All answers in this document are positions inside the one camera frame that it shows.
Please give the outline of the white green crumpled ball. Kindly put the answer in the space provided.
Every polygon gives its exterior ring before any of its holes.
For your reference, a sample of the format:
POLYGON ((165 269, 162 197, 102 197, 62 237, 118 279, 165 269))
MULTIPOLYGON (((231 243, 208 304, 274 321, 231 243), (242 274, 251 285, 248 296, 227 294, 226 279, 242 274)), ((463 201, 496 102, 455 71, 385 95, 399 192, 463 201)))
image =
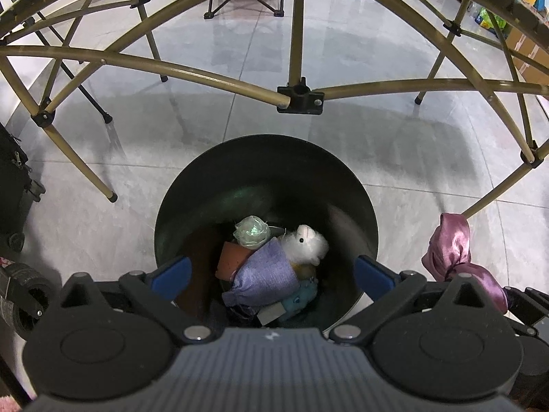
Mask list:
POLYGON ((234 238, 242 247, 256 250, 271 239, 271 231, 259 217, 247 216, 234 226, 234 238))

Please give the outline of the cardboard box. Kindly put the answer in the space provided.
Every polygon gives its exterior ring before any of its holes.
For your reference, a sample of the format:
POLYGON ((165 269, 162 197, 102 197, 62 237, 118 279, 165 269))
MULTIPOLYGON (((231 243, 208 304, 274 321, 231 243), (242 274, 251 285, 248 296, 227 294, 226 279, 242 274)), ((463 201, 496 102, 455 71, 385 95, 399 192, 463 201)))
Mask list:
MULTIPOLYGON (((527 38, 525 34, 522 34, 518 29, 511 29, 506 43, 510 49, 516 50, 527 58, 537 61, 537 63, 540 63, 545 68, 548 67, 548 54, 542 48, 539 48, 532 40, 527 38)), ((548 74, 544 71, 525 63, 517 56, 513 57, 513 61, 516 69, 525 81, 541 85, 548 84, 548 74)))

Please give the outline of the light blue plush toy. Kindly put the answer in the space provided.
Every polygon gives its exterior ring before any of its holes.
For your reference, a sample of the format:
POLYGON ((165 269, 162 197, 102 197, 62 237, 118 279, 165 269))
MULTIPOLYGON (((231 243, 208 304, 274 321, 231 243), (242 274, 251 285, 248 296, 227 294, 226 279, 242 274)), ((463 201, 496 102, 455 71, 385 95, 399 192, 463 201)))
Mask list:
POLYGON ((315 299, 317 294, 317 280, 310 278, 300 282, 299 289, 292 295, 281 301, 285 312, 278 318, 280 322, 286 322, 301 312, 309 302, 315 299))

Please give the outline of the orange cardboard piece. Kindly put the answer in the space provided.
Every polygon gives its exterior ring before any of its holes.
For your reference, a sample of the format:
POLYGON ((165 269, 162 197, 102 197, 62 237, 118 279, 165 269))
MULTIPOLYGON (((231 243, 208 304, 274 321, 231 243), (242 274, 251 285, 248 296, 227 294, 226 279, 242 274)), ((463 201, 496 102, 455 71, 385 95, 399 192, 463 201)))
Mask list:
POLYGON ((238 243, 225 242, 215 276, 221 281, 233 282, 238 270, 253 253, 254 250, 242 247, 238 243))

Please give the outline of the black trash bin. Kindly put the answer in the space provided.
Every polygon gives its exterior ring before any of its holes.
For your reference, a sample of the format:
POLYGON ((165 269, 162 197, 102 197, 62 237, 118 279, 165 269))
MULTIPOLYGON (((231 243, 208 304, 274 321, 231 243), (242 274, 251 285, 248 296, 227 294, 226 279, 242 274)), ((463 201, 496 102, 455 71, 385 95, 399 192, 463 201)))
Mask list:
POLYGON ((176 303, 214 330, 327 329, 361 298, 354 262, 375 257, 378 228, 363 185, 331 153, 256 135, 198 156, 170 186, 155 256, 190 261, 176 303))

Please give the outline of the purple knitted cloth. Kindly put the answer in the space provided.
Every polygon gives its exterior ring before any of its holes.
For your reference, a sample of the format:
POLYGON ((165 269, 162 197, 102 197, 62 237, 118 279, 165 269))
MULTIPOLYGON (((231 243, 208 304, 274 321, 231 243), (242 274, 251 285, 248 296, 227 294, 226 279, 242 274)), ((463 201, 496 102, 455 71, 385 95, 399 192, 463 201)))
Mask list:
POLYGON ((222 300, 227 307, 263 307, 287 298, 299 287, 299 279, 274 237, 246 260, 222 300))

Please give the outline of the white plush toy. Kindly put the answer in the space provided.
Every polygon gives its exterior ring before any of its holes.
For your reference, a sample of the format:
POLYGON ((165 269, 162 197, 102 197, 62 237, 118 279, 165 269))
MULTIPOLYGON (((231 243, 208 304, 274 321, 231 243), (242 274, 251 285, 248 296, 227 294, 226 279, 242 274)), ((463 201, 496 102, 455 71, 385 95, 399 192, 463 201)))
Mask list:
POLYGON ((293 265, 318 266, 328 253, 328 241, 308 225, 300 225, 295 232, 285 233, 280 244, 293 265))

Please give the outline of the green plastic bag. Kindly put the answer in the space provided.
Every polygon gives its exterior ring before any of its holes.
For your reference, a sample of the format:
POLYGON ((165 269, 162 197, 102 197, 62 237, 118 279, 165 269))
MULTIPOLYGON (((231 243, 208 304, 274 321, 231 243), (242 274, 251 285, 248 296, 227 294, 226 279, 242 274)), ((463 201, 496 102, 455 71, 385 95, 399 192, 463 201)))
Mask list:
POLYGON ((475 22, 480 27, 488 31, 495 31, 494 22, 496 22, 497 26, 502 31, 507 24, 507 22, 503 18, 499 17, 498 15, 491 14, 484 8, 480 9, 478 14, 476 15, 475 22))

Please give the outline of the pink satin cloth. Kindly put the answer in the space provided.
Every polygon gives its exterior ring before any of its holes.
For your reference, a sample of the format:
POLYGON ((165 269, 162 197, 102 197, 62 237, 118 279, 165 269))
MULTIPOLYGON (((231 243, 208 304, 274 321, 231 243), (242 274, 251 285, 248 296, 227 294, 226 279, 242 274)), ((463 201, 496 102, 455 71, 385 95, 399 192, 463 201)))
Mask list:
POLYGON ((421 264, 437 282, 448 282, 462 273, 473 276, 485 289, 498 310, 506 314, 508 300, 492 273, 472 261, 471 230, 462 214, 443 213, 429 240, 421 264))

